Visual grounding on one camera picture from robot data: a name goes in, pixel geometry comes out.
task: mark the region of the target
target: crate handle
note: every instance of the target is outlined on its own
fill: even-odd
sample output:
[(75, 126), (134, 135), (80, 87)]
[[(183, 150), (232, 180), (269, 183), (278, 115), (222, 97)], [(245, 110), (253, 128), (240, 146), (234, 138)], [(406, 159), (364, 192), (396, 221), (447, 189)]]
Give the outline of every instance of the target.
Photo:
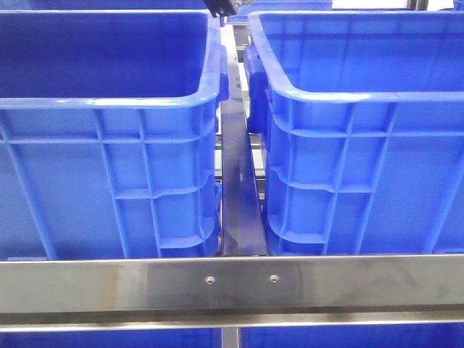
[(227, 73), (227, 48), (220, 47), (220, 87), (219, 100), (229, 99), (229, 77)]
[(268, 107), (272, 101), (266, 96), (268, 77), (253, 44), (245, 50), (244, 63), (250, 97), (248, 131), (265, 134), (268, 124)]

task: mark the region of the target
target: metal rail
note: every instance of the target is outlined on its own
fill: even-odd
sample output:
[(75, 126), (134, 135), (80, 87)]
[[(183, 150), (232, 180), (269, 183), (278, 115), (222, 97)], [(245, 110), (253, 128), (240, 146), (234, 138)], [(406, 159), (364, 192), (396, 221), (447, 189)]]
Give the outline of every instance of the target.
[(426, 11), (428, 8), (428, 0), (408, 0), (407, 6), (415, 11)]
[(223, 255), (266, 255), (252, 145), (241, 95), (232, 25), (221, 30), (228, 52), (229, 100), (221, 103), (223, 129)]
[(464, 254), (0, 262), (0, 331), (464, 321)]
[(240, 328), (223, 328), (221, 341), (221, 348), (241, 348)]

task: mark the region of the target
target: screw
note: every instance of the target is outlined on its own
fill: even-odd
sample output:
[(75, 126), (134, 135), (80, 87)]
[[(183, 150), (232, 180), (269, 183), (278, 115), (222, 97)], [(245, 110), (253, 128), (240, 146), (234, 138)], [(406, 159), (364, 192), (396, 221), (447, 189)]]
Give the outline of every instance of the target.
[(272, 274), (270, 277), (269, 277), (269, 281), (272, 283), (272, 284), (275, 284), (279, 281), (281, 277), (279, 277), (278, 275), (276, 274)]
[(213, 285), (216, 282), (216, 279), (209, 275), (204, 279), (204, 282), (208, 285)]

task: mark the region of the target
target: blue plastic crate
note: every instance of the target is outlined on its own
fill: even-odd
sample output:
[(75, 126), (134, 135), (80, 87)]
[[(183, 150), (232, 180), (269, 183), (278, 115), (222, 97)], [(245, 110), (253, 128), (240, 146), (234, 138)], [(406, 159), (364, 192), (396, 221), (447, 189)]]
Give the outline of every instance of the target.
[(203, 0), (0, 0), (0, 9), (206, 9)]
[(244, 328), (243, 348), (461, 348), (463, 324)]
[(18, 11), (0, 31), (0, 260), (213, 255), (219, 23)]
[[(410, 11), (409, 8), (396, 9), (333, 9), (333, 11)], [(265, 138), (267, 129), (268, 100), (262, 85), (268, 83), (264, 67), (258, 59), (258, 53), (254, 45), (246, 48), (245, 73), (249, 83), (250, 116), (247, 120), (248, 130), (251, 133), (262, 134)]]
[(269, 81), (251, 98), (270, 105), (271, 252), (462, 252), (464, 14), (263, 12), (250, 25), (249, 74)]
[(220, 348), (220, 330), (1, 333), (2, 348)]
[(256, 11), (295, 11), (332, 9), (332, 0), (254, 0), (252, 5), (242, 6), (228, 22), (248, 22), (248, 15)]

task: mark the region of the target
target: crate rim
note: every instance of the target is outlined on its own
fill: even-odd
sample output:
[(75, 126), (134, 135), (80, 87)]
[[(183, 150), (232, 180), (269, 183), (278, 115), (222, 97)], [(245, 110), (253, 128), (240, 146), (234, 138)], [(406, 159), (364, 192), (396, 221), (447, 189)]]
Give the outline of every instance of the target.
[(203, 14), (207, 18), (207, 36), (199, 87), (187, 96), (136, 98), (1, 98), (0, 109), (181, 109), (205, 104), (220, 90), (220, 23), (206, 9), (71, 9), (71, 10), (0, 10), (3, 15), (61, 15), (61, 14)]
[(461, 17), (464, 13), (456, 11), (412, 12), (412, 11), (258, 11), (248, 15), (253, 44), (260, 56), (272, 89), (288, 99), (299, 102), (321, 102), (346, 104), (356, 102), (464, 102), (464, 91), (407, 91), (407, 92), (310, 92), (297, 88), (283, 71), (277, 56), (271, 48), (264, 32), (261, 16), (265, 15), (304, 15), (308, 17), (356, 15), (372, 17), (378, 15), (401, 15), (410, 17)]

